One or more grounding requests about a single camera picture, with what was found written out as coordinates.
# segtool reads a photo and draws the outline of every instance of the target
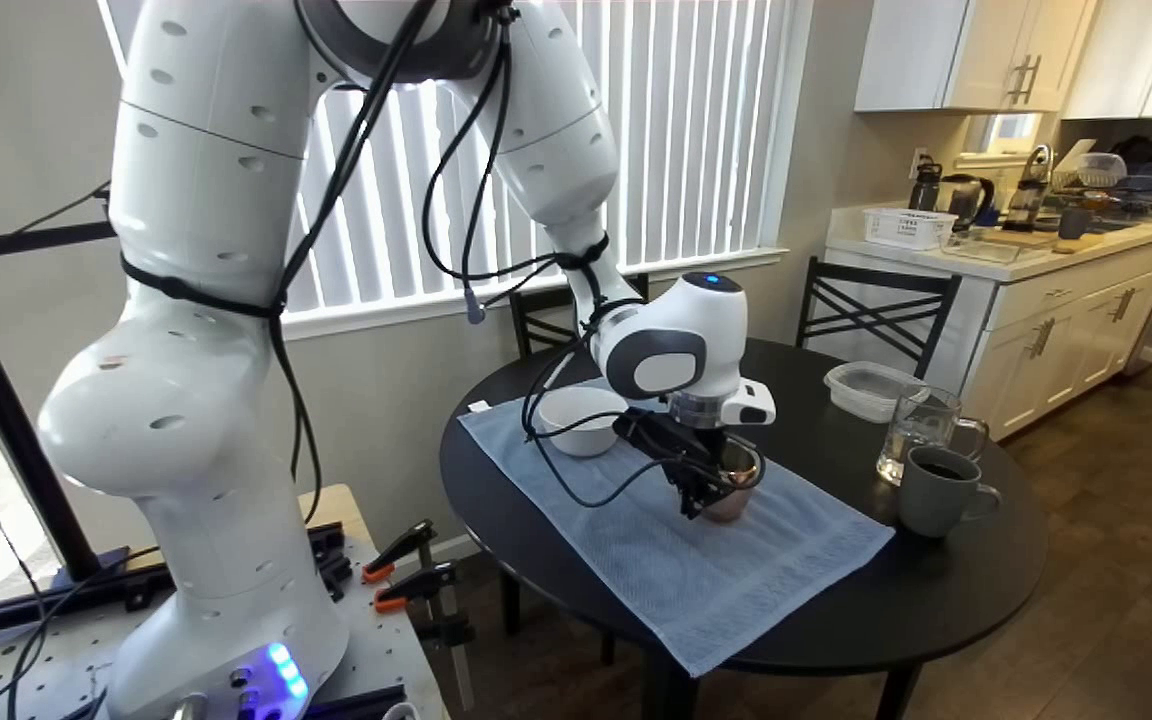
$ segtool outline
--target blue towel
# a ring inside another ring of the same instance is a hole
[[[693,675],[719,667],[890,542],[890,527],[780,465],[769,465],[735,526],[680,516],[660,467],[608,509],[581,509],[522,435],[519,402],[463,413],[458,426]],[[546,458],[585,502],[649,465],[627,445],[595,462]]]

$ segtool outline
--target tiled floor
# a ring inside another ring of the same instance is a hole
[[[1036,602],[991,641],[924,667],[912,720],[1152,720],[1152,373],[1109,385],[1016,435],[1049,513],[1049,563]],[[466,720],[627,720],[634,647],[601,667],[595,631],[522,604],[522,631],[498,637],[496,568],[463,563],[463,604],[479,629],[466,647],[477,709]],[[701,720],[865,720],[880,675],[735,675],[701,689]]]

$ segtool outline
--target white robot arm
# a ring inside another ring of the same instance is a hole
[[[299,717],[338,665],[346,626],[251,426],[309,117],[338,78],[449,79],[477,105],[504,38],[513,105],[485,105],[479,130],[498,130],[496,172],[557,252],[581,256],[562,273],[608,385],[666,396],[666,426],[695,434],[772,422],[735,369],[735,284],[701,273],[639,303],[595,252],[616,150],[552,0],[144,0],[113,169],[126,303],[41,413],[53,465],[131,497],[174,580],[121,647],[104,717]]]

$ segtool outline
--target kitchen counter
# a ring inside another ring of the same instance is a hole
[[[984,231],[984,239],[926,245],[926,248],[865,239],[865,208],[836,208],[827,229],[830,252],[939,267],[997,284],[1049,278],[1071,264],[1118,256],[1147,245],[1152,245],[1152,221],[1114,231],[1088,231],[1081,239],[1055,239],[1055,231]]]

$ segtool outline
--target black table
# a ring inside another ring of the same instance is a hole
[[[742,435],[843,505],[888,519],[890,489],[872,471],[883,427],[827,404],[822,373],[830,364],[827,358],[752,342],[742,377],[772,388],[780,422]],[[546,369],[552,358],[507,364],[479,379],[463,404],[513,402]],[[440,467],[466,532],[557,608],[649,647],[644,717],[693,717],[695,679],[585,568],[544,513],[496,471],[455,426],[455,413],[444,427]],[[807,602],[722,667],[796,675],[888,671],[880,717],[903,717],[919,665],[1006,626],[1038,576],[1045,526],[1021,467],[997,445],[981,454],[981,467],[1005,492],[998,513],[944,546],[896,532],[872,563]]]

